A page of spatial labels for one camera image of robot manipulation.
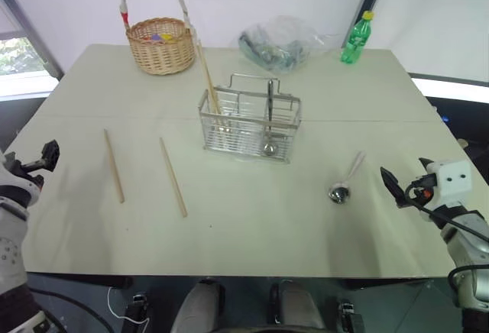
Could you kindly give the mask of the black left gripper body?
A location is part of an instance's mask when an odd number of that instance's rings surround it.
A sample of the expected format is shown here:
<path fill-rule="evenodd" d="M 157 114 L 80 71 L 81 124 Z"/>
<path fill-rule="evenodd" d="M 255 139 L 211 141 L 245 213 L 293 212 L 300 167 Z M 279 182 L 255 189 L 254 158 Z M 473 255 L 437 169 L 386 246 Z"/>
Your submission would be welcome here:
<path fill-rule="evenodd" d="M 41 175 L 32 175 L 33 172 L 40 170 L 44 162 L 36 160 L 30 163 L 21 163 L 18 161 L 18 177 L 21 178 L 21 184 L 18 186 L 23 196 L 32 196 L 38 194 L 43 188 L 44 178 Z"/>

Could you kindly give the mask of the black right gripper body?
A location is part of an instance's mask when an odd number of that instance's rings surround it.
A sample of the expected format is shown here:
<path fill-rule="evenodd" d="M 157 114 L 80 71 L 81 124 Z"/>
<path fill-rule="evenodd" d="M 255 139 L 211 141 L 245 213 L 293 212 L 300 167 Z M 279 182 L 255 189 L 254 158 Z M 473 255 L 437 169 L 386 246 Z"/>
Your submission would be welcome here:
<path fill-rule="evenodd" d="M 434 196 L 436 175 L 428 174 L 415 179 L 404 191 L 406 202 L 413 206 L 425 206 Z"/>

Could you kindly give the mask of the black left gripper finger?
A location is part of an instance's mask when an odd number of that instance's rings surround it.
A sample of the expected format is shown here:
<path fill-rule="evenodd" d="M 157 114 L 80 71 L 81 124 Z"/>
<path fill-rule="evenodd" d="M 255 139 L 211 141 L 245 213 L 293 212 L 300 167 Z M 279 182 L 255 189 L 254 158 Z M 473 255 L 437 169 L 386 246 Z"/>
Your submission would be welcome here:
<path fill-rule="evenodd" d="M 56 168 L 57 161 L 60 156 L 60 147 L 56 140 L 47 142 L 41 151 L 41 160 L 43 162 L 43 168 L 50 172 L 53 172 Z"/>
<path fill-rule="evenodd" d="M 19 165 L 20 165 L 20 162 L 16 159 L 15 152 L 5 154 L 4 167 L 9 173 L 17 176 L 18 170 L 19 170 Z"/>

